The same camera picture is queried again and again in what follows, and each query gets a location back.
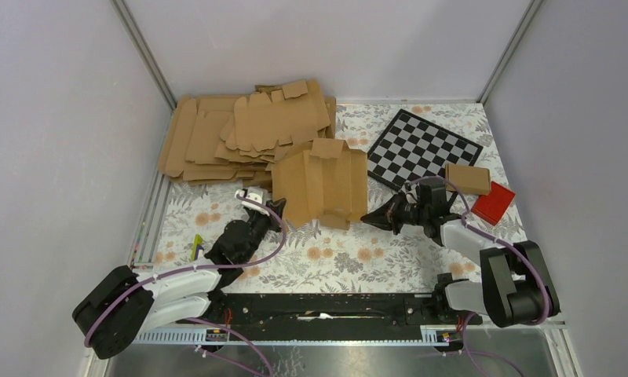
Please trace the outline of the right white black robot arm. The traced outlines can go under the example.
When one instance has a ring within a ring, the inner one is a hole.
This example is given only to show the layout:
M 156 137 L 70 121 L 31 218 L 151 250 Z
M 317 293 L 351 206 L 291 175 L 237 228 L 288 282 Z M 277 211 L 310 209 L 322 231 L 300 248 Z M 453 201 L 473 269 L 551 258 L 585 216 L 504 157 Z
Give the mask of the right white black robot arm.
M 439 278 L 431 294 L 436 320 L 449 324 L 462 313 L 489 317 L 500 328 L 539 325 L 560 313 L 560 302 L 539 245 L 510 243 L 476 227 L 469 214 L 451 212 L 447 188 L 452 183 L 428 176 L 403 188 L 361 221 L 400 234 L 419 226 L 437 245 L 465 255 L 480 267 L 480 281 Z

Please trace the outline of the brown cardboard box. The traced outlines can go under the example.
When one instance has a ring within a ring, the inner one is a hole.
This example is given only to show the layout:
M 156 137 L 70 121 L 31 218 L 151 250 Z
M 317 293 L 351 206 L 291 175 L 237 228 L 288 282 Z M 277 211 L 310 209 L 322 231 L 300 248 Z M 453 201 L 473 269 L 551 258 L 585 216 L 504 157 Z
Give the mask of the brown cardboard box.
M 368 213 L 367 153 L 345 140 L 294 145 L 272 167 L 272 197 L 285 199 L 283 219 L 295 228 L 314 220 L 348 230 Z

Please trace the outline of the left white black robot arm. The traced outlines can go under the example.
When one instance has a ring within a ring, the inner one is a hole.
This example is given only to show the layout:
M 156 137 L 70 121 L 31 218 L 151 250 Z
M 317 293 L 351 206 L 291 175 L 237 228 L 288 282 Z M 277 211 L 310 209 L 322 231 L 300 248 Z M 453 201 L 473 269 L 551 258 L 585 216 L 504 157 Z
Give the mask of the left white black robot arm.
M 222 288 L 256 264 L 252 257 L 268 232 L 286 232 L 285 199 L 262 202 L 251 199 L 246 189 L 235 197 L 248 219 L 230 221 L 198 261 L 144 275 L 127 265 L 114 268 L 72 312 L 84 345 L 104 360 L 165 324 L 190 317 L 220 320 L 225 311 Z

